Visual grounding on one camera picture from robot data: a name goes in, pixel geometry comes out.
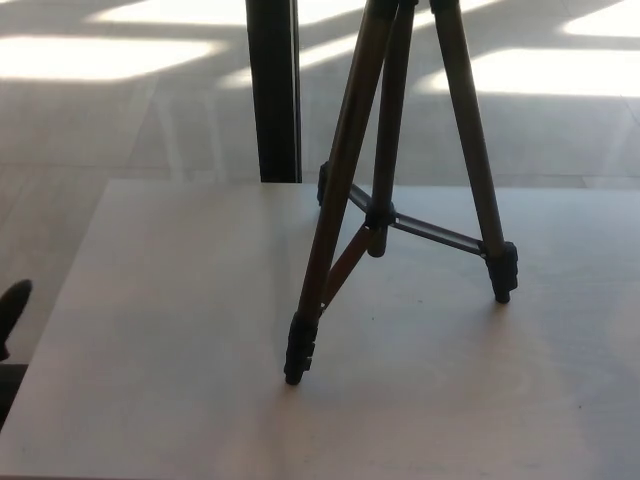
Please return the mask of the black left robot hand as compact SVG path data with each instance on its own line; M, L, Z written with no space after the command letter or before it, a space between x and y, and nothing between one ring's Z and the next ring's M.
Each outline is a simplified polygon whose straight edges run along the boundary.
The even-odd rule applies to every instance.
M23 279L11 285L1 295L1 361L10 356L7 341L29 301L32 289L32 281Z

